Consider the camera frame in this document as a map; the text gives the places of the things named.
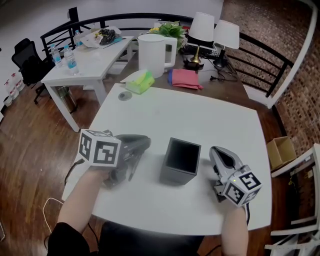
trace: brick wall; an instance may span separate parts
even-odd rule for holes
[[[270,46],[287,59],[295,62],[304,43],[311,9],[298,0],[224,0],[221,19],[240,26],[240,31]],[[282,61],[256,46],[240,40],[240,46],[267,60],[282,65]],[[245,59],[276,74],[271,65],[250,57],[240,50],[228,54]],[[262,71],[232,60],[236,67],[270,82],[273,77]],[[277,103],[286,132],[291,137],[298,155],[320,142],[320,29],[317,25],[309,51],[294,80]],[[270,86],[257,79],[239,74],[243,81],[268,89]]]

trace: black cable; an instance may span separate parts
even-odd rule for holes
[[[219,248],[220,246],[221,246],[221,244],[217,245],[211,251],[209,251],[205,256],[209,256],[215,249]]]
[[[245,205],[246,207],[246,214],[247,214],[247,217],[246,217],[246,225],[248,226],[249,224],[249,221],[250,221],[250,208],[249,208],[249,203],[247,203]]]
[[[96,235],[96,232],[93,230],[93,228],[90,226],[89,223],[88,223],[88,226],[89,226],[89,228],[91,229],[92,233],[93,233],[94,236],[95,236],[96,245],[97,245],[98,251],[99,251],[99,239],[98,239],[98,237],[97,237],[97,235]]]
[[[230,65],[229,62],[228,62],[228,65],[227,65],[226,67],[230,70],[230,72],[231,72],[232,74],[235,74],[235,75],[237,74],[236,70],[234,69],[233,66]]]
[[[218,73],[218,77],[215,77],[215,76],[211,76],[210,77],[210,81],[213,81],[213,80],[218,80],[218,81],[221,81],[221,82],[224,82],[224,81],[228,81],[228,82],[237,82],[238,81],[238,78],[236,76],[234,76],[236,73],[233,73],[231,68],[229,67],[229,63],[227,65],[227,68],[230,70],[230,71],[227,71],[227,70],[221,70],[219,67],[217,67],[214,63],[212,63],[210,61],[210,59],[207,58],[207,60],[214,66],[214,68],[216,69],[216,72]],[[226,77],[222,74],[222,72],[225,72],[227,73],[229,76],[233,77],[234,79],[226,79]]]
[[[67,179],[69,178],[71,172],[74,170],[74,168],[77,166],[77,165],[80,165],[80,164],[83,164],[85,162],[85,160],[83,160],[82,158],[79,159],[78,161],[76,161],[70,168],[70,170],[68,171],[68,173],[66,174],[65,178],[64,178],[64,185],[67,184]]]

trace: forearm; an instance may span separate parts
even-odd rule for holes
[[[103,180],[99,173],[86,171],[64,202],[58,223],[67,223],[82,233],[91,217]]]
[[[247,255],[249,234],[244,208],[235,208],[227,213],[223,222],[221,239],[223,255]]]

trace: black chair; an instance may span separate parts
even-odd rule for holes
[[[35,42],[30,41],[28,38],[23,39],[14,47],[14,55],[11,59],[13,63],[19,67],[19,72],[22,74],[23,82],[27,86],[30,84],[35,85],[37,82],[41,81],[41,79],[43,79],[55,66],[51,59],[40,59],[36,50]],[[38,104],[37,99],[46,89],[47,88],[44,83],[35,89],[35,104]]]

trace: small round object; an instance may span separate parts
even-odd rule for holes
[[[123,102],[130,100],[131,98],[132,98],[132,93],[130,91],[121,92],[118,96],[118,99]]]

